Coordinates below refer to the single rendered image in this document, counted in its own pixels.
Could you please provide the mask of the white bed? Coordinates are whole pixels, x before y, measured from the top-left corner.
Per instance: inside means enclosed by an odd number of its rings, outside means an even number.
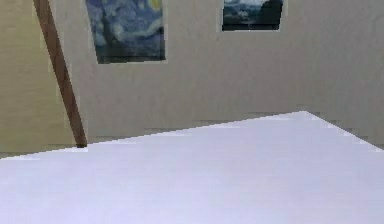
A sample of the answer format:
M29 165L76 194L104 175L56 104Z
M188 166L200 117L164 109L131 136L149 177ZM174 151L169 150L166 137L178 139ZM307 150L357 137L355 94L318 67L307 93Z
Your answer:
M8 157L0 224L384 224L384 151L295 112Z

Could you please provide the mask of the blue swirly night-sky painting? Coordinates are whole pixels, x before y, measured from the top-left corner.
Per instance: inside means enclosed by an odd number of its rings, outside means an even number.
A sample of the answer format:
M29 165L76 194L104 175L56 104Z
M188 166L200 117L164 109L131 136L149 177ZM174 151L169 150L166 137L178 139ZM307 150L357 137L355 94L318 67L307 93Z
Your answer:
M162 0L85 0L99 64L163 61Z

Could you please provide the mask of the dark blue landscape painting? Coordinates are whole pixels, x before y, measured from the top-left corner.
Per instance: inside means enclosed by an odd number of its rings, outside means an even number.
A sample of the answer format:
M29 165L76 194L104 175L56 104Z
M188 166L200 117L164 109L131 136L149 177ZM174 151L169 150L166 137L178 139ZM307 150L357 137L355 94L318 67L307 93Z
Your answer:
M282 9L283 0L224 0L222 30L278 30Z

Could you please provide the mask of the beige room door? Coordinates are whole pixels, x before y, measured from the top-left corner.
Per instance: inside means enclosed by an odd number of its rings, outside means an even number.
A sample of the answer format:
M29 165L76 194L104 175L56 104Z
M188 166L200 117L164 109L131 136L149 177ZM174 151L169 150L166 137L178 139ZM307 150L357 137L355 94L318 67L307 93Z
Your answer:
M0 0L0 158L86 145L50 0Z

